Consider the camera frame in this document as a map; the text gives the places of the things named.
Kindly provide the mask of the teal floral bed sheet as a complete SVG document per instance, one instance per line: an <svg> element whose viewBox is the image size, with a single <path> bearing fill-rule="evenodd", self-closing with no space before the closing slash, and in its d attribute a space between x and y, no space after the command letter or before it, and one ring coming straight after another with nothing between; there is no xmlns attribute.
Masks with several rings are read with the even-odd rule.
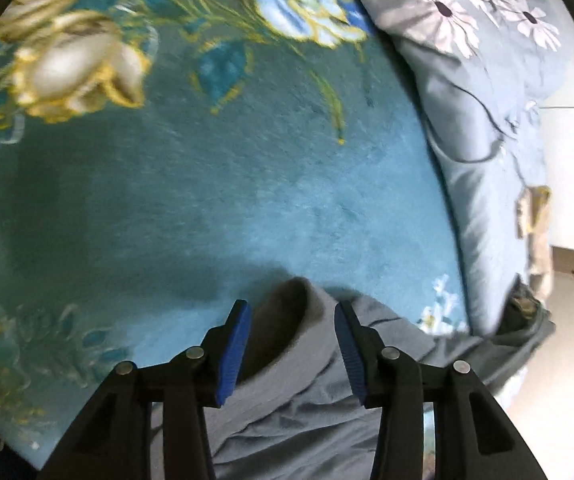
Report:
<svg viewBox="0 0 574 480"><path fill-rule="evenodd" d="M413 77L358 0L11 0L0 442L42 466L108 371L307 278L467 326Z"/></svg>

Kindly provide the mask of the light blue floral duvet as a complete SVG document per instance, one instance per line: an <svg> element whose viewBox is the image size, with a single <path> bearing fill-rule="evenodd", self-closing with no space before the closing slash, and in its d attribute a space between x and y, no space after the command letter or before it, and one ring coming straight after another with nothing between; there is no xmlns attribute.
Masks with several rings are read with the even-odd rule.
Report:
<svg viewBox="0 0 574 480"><path fill-rule="evenodd" d="M562 0L360 0L412 69L454 211L473 333L528 274L518 203L547 181L541 105L574 25Z"/></svg>

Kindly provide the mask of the beige tan garment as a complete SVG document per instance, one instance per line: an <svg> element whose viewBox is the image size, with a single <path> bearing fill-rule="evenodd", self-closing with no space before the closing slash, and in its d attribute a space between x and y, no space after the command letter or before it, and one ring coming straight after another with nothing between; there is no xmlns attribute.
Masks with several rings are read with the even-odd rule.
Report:
<svg viewBox="0 0 574 480"><path fill-rule="evenodd" d="M550 244L552 190L549 186L524 188L516 203L517 235L528 248L529 288L545 302L554 287L554 260Z"/></svg>

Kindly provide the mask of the grey sweatshirt garment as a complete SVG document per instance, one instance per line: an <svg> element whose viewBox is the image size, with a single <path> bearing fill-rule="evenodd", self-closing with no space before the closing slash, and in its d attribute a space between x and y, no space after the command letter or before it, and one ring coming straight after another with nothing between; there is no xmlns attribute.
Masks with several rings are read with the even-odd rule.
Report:
<svg viewBox="0 0 574 480"><path fill-rule="evenodd" d="M430 332L431 308L404 318L358 292L286 281L255 311L236 390L222 408L204 414L216 478L368 478L380 413L352 395L334 333L341 299L386 344L433 366L463 359L492 392L521 373L555 330L540 304L508 304L492 336L473 336L450 320Z"/></svg>

